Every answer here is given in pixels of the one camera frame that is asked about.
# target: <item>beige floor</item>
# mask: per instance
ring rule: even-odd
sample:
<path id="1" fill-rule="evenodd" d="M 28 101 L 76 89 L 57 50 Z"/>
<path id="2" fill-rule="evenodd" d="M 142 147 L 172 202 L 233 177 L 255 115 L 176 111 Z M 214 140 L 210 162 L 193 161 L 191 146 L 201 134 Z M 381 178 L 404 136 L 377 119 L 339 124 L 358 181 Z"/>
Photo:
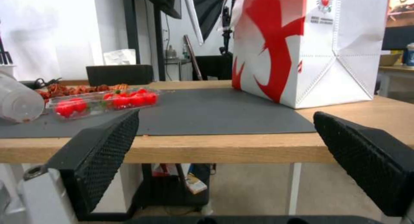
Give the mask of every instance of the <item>beige floor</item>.
<path id="1" fill-rule="evenodd" d="M 283 215 L 287 175 L 288 165 L 285 164 L 218 165 L 210 188 L 213 214 Z M 167 215 L 167 212 L 178 215 L 187 210 L 188 208 L 149 207 L 136 216 Z M 297 213 L 359 215 L 380 219 L 377 206 L 336 164 L 303 164 Z"/>

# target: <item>metal screw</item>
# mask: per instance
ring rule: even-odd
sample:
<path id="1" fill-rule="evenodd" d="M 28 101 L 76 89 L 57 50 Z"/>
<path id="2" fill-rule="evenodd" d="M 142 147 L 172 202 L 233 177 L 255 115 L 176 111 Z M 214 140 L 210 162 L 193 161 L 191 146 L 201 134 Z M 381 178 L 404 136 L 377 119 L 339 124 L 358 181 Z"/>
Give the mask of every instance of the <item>metal screw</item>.
<path id="1" fill-rule="evenodd" d="M 33 166 L 25 172 L 25 174 L 23 175 L 23 179 L 27 181 L 27 180 L 36 178 L 46 173 L 46 171 L 47 170 L 43 165 Z"/>

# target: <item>gray mat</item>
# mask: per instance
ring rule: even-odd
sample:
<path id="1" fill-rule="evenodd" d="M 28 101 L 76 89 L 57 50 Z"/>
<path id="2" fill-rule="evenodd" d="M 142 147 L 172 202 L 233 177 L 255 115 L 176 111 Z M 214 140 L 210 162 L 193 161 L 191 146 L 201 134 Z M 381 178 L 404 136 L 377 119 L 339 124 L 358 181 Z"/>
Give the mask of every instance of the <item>gray mat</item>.
<path id="1" fill-rule="evenodd" d="M 0 138 L 72 137 L 125 111 L 64 121 L 43 115 L 26 124 L 0 119 Z M 166 90 L 157 106 L 139 114 L 137 135 L 210 135 L 315 132 L 294 110 L 237 90 Z"/>

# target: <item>cup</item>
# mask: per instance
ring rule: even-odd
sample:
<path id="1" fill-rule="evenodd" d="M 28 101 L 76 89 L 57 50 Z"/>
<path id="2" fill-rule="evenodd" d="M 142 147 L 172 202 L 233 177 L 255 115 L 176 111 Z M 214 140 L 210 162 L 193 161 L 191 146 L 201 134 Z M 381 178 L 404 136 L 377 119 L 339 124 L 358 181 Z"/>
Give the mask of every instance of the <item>cup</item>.
<path id="1" fill-rule="evenodd" d="M 44 108 L 40 94 L 0 72 L 0 118 L 28 122 L 39 117 Z"/>

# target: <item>wooden table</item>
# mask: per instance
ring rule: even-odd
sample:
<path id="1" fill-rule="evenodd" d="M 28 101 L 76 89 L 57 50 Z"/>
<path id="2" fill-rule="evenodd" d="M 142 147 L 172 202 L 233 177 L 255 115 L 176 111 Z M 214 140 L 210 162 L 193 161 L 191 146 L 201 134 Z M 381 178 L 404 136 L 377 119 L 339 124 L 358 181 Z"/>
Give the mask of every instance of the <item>wooden table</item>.
<path id="1" fill-rule="evenodd" d="M 230 88 L 230 81 L 155 82 L 155 89 Z M 374 101 L 297 110 L 312 121 L 324 111 L 386 130 L 414 148 L 414 105 L 375 97 Z M 0 162 L 44 163 L 70 138 L 0 139 Z M 287 214 L 294 214 L 301 163 L 334 162 L 317 133 L 136 137 L 125 162 L 291 163 Z"/>
<path id="2" fill-rule="evenodd" d="M 392 77 L 414 78 L 414 67 L 407 66 L 380 66 L 381 88 L 379 95 L 388 97 Z"/>

